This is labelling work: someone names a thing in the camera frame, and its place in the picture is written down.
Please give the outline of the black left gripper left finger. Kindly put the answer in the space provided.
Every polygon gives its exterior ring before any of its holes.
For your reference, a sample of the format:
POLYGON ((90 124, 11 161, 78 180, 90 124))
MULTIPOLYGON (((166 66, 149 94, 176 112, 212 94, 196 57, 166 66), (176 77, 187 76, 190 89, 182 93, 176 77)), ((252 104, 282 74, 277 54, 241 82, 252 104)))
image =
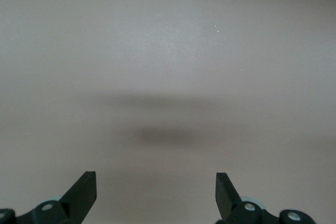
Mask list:
POLYGON ((13 209, 1 209, 1 223, 82 223, 96 199, 96 172, 84 172, 58 200, 42 202, 21 216, 13 209))

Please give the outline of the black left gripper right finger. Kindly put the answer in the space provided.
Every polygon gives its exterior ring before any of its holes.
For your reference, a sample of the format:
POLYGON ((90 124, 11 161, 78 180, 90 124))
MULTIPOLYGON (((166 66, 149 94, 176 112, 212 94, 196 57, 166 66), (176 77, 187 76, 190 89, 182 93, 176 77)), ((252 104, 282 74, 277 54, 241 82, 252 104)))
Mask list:
POLYGON ((217 223, 314 223, 302 211, 285 209, 277 217, 262 204, 242 199, 226 173, 216 174, 215 199, 221 216, 217 223))

